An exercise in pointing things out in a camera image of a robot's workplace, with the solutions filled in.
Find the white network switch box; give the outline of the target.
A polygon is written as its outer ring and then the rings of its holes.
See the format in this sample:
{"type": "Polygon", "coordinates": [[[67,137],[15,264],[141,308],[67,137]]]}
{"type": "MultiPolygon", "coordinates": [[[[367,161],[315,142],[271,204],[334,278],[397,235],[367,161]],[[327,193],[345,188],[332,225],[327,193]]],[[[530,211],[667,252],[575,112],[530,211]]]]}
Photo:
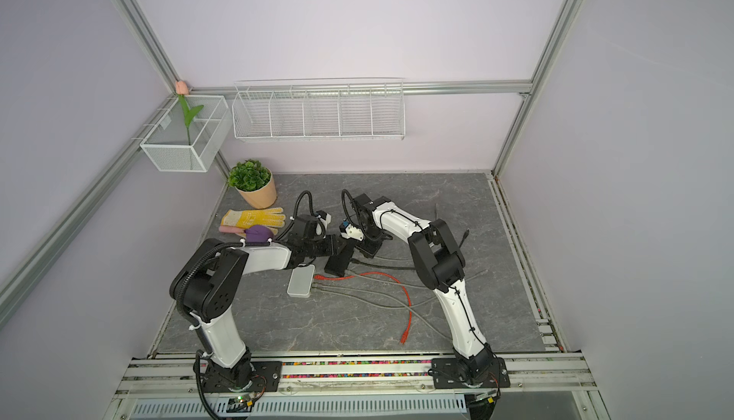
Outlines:
{"type": "Polygon", "coordinates": [[[313,264],[295,268],[290,277],[287,294],[292,298],[309,298],[311,296],[313,276],[315,276],[315,266],[313,264]]]}

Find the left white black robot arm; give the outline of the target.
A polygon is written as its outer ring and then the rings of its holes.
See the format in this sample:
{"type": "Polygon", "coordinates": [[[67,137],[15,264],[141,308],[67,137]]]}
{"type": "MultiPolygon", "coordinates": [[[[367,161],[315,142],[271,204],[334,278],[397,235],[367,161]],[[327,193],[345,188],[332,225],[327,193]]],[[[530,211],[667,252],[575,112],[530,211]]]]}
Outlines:
{"type": "Polygon", "coordinates": [[[172,282],[169,295],[204,347],[208,382],[230,391],[245,391],[252,385],[252,353],[232,314],[241,279],[338,255],[344,239],[328,232],[331,220],[328,213],[317,211],[294,217],[277,235],[254,226],[236,242],[207,238],[199,245],[172,282]]]}

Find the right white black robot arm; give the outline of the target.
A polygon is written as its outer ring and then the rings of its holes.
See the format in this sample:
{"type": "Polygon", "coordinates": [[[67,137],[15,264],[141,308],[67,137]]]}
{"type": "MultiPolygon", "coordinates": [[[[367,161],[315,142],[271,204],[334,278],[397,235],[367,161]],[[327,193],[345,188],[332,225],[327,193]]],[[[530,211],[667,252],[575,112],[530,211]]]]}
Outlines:
{"type": "Polygon", "coordinates": [[[466,259],[447,223],[413,216],[384,196],[372,199],[362,194],[354,198],[344,190],[342,197],[343,206],[355,213],[352,224],[367,240],[378,242],[390,235],[407,244],[419,279],[433,291],[445,313],[457,359],[457,378],[469,386],[487,381],[495,353],[474,317],[466,291],[466,259]]]}

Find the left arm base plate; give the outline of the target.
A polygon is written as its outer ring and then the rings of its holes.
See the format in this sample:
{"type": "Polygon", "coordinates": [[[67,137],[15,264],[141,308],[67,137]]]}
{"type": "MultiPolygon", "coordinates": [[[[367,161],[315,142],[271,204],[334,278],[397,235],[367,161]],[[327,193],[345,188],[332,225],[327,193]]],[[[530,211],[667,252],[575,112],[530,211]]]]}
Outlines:
{"type": "Polygon", "coordinates": [[[278,389],[282,368],[280,361],[247,362],[237,368],[204,362],[200,375],[205,393],[272,392],[278,389]]]}

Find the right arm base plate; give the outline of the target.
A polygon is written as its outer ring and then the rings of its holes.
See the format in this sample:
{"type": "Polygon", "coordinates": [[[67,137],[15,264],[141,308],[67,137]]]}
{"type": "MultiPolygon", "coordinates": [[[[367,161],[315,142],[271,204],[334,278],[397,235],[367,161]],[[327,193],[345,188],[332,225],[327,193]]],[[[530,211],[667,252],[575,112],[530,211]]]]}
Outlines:
{"type": "Polygon", "coordinates": [[[512,384],[506,362],[500,357],[480,363],[434,358],[427,373],[436,389],[507,389],[512,384]]]}

